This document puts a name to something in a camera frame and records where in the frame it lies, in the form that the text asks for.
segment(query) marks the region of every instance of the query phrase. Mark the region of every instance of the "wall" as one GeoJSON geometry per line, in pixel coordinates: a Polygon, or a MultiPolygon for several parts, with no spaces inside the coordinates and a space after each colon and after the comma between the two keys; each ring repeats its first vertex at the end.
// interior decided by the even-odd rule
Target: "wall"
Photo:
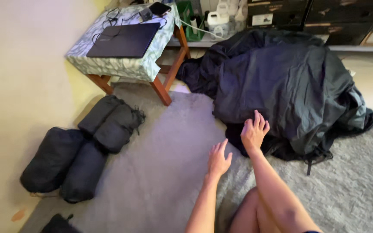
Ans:
{"type": "Polygon", "coordinates": [[[109,0],[0,0],[0,232],[18,232],[38,198],[19,177],[48,129],[74,127],[104,93],[64,54],[109,0]]]}

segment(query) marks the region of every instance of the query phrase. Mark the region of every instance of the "white power cord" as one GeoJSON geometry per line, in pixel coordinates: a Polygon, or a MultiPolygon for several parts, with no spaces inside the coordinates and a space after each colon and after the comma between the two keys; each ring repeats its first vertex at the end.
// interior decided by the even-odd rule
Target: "white power cord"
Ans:
{"type": "MultiPolygon", "coordinates": [[[[175,18],[175,16],[174,16],[171,12],[168,12],[167,14],[172,15],[172,17],[175,18]]],[[[188,25],[188,26],[190,26],[190,27],[192,27],[192,28],[195,28],[195,29],[197,29],[197,30],[200,30],[200,31],[203,31],[203,32],[209,33],[209,34],[211,34],[211,35],[213,35],[213,36],[215,36],[215,37],[217,37],[217,38],[220,38],[220,39],[222,39],[222,40],[225,40],[225,38],[222,38],[221,36],[217,36],[217,35],[215,35],[215,34],[212,33],[212,32],[205,31],[205,30],[199,29],[199,28],[197,28],[197,27],[194,27],[194,26],[192,26],[192,25],[190,25],[190,24],[187,24],[187,23],[184,22],[182,19],[179,19],[179,20],[180,20],[182,23],[184,23],[184,24],[186,24],[186,25],[188,25]]]]}

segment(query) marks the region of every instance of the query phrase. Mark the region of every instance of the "shelf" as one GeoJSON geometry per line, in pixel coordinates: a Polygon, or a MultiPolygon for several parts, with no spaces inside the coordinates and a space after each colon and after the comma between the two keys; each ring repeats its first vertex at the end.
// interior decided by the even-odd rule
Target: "shelf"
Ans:
{"type": "MultiPolygon", "coordinates": [[[[189,47],[209,48],[213,44],[221,40],[211,40],[210,34],[205,33],[204,37],[199,42],[188,42],[189,47]]],[[[179,47],[178,39],[172,37],[167,46],[179,47]]],[[[349,46],[349,45],[333,45],[329,46],[333,51],[355,51],[355,52],[373,52],[373,46],[349,46]]]]}

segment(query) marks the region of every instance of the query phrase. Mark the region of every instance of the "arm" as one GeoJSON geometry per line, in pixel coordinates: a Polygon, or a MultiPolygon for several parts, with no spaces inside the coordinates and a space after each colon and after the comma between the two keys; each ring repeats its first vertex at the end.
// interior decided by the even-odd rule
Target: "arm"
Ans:
{"type": "Polygon", "coordinates": [[[300,200],[276,173],[267,161],[260,146],[269,131],[270,125],[263,116],[255,111],[254,124],[246,120],[241,132],[244,147],[251,158],[254,175],[262,202],[267,207],[278,228],[282,232],[320,232],[300,200]]]}
{"type": "Polygon", "coordinates": [[[215,198],[218,181],[231,165],[232,153],[224,158],[228,140],[213,146],[208,160],[208,173],[195,202],[185,233],[213,233],[215,224],[215,198]]]}

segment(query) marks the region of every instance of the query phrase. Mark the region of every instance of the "hand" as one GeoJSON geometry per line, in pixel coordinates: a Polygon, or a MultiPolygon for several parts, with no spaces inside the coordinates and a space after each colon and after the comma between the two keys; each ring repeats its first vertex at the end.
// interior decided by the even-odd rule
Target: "hand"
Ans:
{"type": "Polygon", "coordinates": [[[228,139],[217,145],[212,146],[209,152],[210,158],[208,160],[208,174],[216,178],[220,178],[231,165],[232,153],[228,154],[227,159],[224,158],[225,146],[228,139]]]}
{"type": "Polygon", "coordinates": [[[263,138],[269,130],[269,122],[265,121],[263,116],[255,110],[254,124],[252,119],[247,119],[241,131],[241,141],[247,153],[250,154],[250,151],[260,150],[263,138]]]}

